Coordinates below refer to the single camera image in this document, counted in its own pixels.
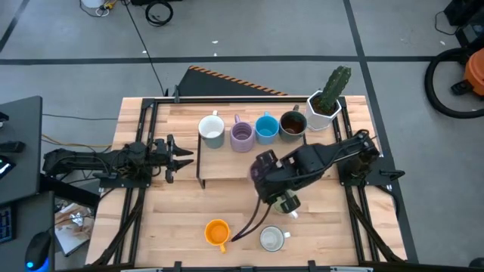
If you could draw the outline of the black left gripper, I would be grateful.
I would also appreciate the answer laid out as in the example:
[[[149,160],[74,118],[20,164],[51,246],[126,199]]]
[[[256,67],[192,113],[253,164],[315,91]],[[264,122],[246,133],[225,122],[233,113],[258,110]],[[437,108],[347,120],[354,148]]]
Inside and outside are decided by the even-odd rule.
[[[194,152],[178,147],[172,134],[168,134],[166,140],[162,138],[155,139],[154,145],[156,146],[154,151],[156,165],[166,167],[165,180],[167,183],[172,184],[174,181],[173,172],[177,172],[179,169],[193,162],[192,159],[173,159],[173,155],[189,156],[193,155]]]

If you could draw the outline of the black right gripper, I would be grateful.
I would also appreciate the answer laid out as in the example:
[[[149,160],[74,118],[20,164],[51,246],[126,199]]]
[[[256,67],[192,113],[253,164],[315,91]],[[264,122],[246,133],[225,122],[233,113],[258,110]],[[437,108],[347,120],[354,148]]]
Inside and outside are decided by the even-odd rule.
[[[287,190],[294,193],[302,186],[302,178],[298,171],[292,167],[273,167],[265,169],[265,177],[259,184],[258,200],[268,206],[276,202],[276,198]]]

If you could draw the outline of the light green mug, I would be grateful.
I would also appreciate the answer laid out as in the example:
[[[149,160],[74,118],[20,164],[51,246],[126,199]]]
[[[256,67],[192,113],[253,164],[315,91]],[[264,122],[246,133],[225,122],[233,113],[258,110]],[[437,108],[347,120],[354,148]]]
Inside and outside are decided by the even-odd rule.
[[[292,190],[287,190],[283,195],[278,196],[272,207],[280,214],[289,215],[294,219],[299,217],[296,210],[300,207],[300,201]]]

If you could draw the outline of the white and grey mug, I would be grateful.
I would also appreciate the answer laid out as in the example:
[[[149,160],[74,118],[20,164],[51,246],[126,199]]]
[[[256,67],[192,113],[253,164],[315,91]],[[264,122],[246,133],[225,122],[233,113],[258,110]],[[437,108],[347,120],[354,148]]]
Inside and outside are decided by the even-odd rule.
[[[198,133],[208,148],[218,149],[224,144],[225,123],[217,110],[199,121]]]

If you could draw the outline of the blue and white patterned mug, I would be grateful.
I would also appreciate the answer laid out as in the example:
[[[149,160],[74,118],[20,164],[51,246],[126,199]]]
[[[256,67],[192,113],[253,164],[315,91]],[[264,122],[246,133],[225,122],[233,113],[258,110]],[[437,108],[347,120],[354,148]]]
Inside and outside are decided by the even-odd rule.
[[[276,226],[267,226],[261,231],[259,242],[265,251],[277,252],[283,248],[285,240],[290,237],[290,232]]]

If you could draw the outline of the light blue mug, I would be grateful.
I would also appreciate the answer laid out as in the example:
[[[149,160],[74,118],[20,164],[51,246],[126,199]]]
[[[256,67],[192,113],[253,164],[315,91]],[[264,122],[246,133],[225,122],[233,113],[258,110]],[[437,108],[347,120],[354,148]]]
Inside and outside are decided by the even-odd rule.
[[[279,132],[279,121],[268,111],[265,111],[255,122],[255,132],[259,144],[273,144]]]

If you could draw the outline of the dark speckled mug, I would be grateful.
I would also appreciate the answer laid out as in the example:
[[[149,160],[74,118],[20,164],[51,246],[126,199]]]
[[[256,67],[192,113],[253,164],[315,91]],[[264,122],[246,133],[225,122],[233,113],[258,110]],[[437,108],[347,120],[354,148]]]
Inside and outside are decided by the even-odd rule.
[[[298,141],[305,133],[307,119],[295,105],[291,111],[285,112],[279,121],[279,136],[285,142]]]

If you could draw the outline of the mauve ribbed mug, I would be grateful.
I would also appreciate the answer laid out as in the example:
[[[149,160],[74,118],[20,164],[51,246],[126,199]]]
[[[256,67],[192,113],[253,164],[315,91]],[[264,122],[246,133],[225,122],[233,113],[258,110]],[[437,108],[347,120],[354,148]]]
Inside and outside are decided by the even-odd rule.
[[[235,123],[230,130],[230,143],[233,151],[247,153],[255,143],[255,131],[248,122],[243,122],[239,115],[234,116]]]

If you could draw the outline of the yellow faceted mug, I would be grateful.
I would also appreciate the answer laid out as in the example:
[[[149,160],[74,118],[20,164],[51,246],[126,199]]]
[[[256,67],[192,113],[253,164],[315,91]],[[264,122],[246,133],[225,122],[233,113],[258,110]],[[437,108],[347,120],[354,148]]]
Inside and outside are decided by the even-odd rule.
[[[204,236],[212,246],[218,246],[222,254],[226,253],[225,244],[229,240],[231,230],[222,219],[211,220],[205,227]]]

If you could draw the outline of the wooden shelf with black legs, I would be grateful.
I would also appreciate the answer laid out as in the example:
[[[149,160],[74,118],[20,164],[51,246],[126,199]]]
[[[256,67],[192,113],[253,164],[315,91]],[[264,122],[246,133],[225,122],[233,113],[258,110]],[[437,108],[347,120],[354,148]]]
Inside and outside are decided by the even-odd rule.
[[[218,149],[209,148],[201,136],[198,136],[196,177],[202,188],[206,187],[208,180],[245,179],[250,166],[256,161],[256,157],[260,153],[273,150],[276,157],[280,159],[305,143],[305,134],[298,141],[290,143],[277,136],[273,144],[261,145],[255,141],[250,151],[238,153],[231,148],[228,132],[225,134],[224,144]]]

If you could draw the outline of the white hexagonal plant pot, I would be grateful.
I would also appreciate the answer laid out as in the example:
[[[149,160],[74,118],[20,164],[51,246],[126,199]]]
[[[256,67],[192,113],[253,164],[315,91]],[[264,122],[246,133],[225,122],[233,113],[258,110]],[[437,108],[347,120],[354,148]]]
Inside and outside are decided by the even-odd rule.
[[[316,106],[312,104],[312,101],[321,96],[324,91],[316,91],[306,100],[306,110],[304,116],[307,120],[307,127],[312,131],[321,131],[328,128],[332,121],[340,113],[342,107],[338,100],[334,104],[333,112],[330,115],[323,115],[316,112]]]

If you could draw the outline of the black ramp with orange stripes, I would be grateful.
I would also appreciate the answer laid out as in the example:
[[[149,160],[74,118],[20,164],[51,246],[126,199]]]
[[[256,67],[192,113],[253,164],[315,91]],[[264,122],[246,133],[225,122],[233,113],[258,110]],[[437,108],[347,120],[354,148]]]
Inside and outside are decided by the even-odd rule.
[[[287,96],[282,91],[195,65],[188,67],[176,89],[180,96]]]

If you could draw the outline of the green cactus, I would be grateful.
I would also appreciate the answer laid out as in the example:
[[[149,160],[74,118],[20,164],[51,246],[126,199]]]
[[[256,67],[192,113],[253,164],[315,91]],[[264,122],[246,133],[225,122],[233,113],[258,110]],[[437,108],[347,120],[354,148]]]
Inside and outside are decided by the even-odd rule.
[[[319,109],[324,115],[334,113],[334,104],[345,89],[351,75],[352,69],[348,66],[339,66],[331,73],[318,103]]]

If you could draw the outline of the black desk leg bar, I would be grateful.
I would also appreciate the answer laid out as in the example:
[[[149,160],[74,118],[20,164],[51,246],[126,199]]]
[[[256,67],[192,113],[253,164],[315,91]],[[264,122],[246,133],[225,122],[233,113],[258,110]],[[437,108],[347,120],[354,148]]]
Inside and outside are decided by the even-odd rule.
[[[100,201],[100,196],[95,193],[64,183],[44,174],[40,174],[39,191],[52,191],[58,198],[69,200],[93,209],[98,207]]]

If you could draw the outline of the white paper sheet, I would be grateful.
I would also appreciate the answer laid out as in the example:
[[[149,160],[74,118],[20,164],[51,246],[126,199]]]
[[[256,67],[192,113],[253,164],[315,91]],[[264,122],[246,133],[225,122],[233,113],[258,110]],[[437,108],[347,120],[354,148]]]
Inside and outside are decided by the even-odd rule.
[[[69,256],[79,247],[90,240],[93,224],[83,223],[79,225],[74,222],[59,224],[54,228],[57,241],[60,244],[64,256]]]

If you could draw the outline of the black desk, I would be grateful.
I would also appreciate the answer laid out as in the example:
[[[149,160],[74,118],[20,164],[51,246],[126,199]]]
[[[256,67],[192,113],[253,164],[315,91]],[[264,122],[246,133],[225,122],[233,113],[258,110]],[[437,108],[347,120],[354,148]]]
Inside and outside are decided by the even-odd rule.
[[[39,192],[42,98],[28,97],[0,104],[0,143],[22,141],[22,153],[0,153],[16,166],[0,180],[0,205]]]
[[[25,265],[31,239],[48,230],[51,243],[47,262],[37,272],[55,272],[54,268],[54,194],[44,192],[16,202],[15,239],[0,244],[0,272],[32,272]]]

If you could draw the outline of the black desk gadget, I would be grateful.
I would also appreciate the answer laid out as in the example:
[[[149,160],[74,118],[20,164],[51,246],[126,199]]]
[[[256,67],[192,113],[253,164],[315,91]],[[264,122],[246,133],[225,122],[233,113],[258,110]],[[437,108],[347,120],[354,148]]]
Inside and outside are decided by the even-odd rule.
[[[0,143],[0,153],[22,153],[25,149],[22,141],[6,141]]]

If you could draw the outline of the black computer mouse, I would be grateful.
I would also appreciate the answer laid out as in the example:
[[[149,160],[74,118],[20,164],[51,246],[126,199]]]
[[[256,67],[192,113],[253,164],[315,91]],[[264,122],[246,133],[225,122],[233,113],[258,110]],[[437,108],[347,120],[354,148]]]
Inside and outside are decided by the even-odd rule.
[[[37,233],[26,248],[24,267],[26,272],[46,272],[51,235],[48,231]]]

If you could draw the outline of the small screen device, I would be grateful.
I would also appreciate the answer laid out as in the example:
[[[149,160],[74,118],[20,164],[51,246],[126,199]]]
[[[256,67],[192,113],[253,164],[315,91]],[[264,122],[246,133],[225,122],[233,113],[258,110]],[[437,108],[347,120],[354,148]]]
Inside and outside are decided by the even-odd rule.
[[[16,163],[9,159],[7,156],[0,155],[0,180],[7,175],[14,167]]]

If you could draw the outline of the black keyboard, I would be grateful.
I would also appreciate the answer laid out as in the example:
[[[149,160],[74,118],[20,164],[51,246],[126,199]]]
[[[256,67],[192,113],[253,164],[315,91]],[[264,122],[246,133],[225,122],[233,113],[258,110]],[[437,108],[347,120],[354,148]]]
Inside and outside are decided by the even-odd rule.
[[[0,206],[0,244],[15,238],[15,212],[11,206]]]

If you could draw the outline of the orange vacuum cleaner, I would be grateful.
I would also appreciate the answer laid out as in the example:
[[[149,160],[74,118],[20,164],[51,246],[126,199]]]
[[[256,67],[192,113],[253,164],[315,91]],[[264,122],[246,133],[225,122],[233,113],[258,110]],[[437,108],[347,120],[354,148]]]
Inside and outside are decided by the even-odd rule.
[[[467,60],[464,79],[451,86],[453,94],[462,95],[473,92],[484,97],[484,48],[473,53]]]

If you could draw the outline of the black equipment box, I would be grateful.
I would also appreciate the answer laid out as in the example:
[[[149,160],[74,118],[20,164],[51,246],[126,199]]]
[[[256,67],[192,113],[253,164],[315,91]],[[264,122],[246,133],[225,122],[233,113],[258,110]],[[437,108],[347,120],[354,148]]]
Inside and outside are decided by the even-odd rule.
[[[482,6],[484,6],[484,0],[451,0],[444,9],[444,15],[451,26],[461,26]]]
[[[484,48],[484,25],[468,23],[457,30],[455,36],[462,48]]]

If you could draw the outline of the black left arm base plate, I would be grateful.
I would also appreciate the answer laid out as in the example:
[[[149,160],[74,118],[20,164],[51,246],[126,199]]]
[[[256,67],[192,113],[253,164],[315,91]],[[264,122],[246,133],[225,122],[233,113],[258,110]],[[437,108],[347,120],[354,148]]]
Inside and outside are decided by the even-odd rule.
[[[151,177],[148,176],[123,178],[116,173],[96,173],[94,177],[100,181],[99,187],[103,188],[146,188],[151,185]]]

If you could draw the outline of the black aluminium table frame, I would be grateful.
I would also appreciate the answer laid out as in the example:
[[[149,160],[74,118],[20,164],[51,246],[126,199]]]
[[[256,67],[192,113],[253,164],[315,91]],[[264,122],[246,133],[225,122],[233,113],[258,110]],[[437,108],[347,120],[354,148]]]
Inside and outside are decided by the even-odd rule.
[[[162,99],[156,110],[143,109],[142,99],[126,97],[119,111],[113,147],[137,139],[164,138],[172,134],[180,147],[193,151],[193,162],[175,174],[169,184],[163,172],[156,172],[144,195],[144,208],[134,256],[136,267],[179,265],[190,267],[277,267],[356,264],[355,248],[346,192],[336,168],[328,169],[320,181],[302,189],[298,218],[283,215],[258,203],[251,181],[208,180],[202,188],[196,177],[199,121],[217,110],[227,127],[239,115],[255,122],[268,111],[279,117],[303,105],[303,97],[189,97],[179,103]],[[206,225],[222,219],[231,230],[226,253],[210,245],[204,236]],[[259,242],[261,231],[276,226],[290,232],[283,248],[265,251]]]

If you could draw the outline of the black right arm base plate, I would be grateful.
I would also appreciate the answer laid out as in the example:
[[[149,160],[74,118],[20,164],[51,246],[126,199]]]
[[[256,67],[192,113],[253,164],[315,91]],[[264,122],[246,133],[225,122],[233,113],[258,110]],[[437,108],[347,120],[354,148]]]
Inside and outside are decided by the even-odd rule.
[[[396,170],[389,158],[378,157],[373,162],[355,156],[337,163],[343,186],[388,185],[405,174]]]

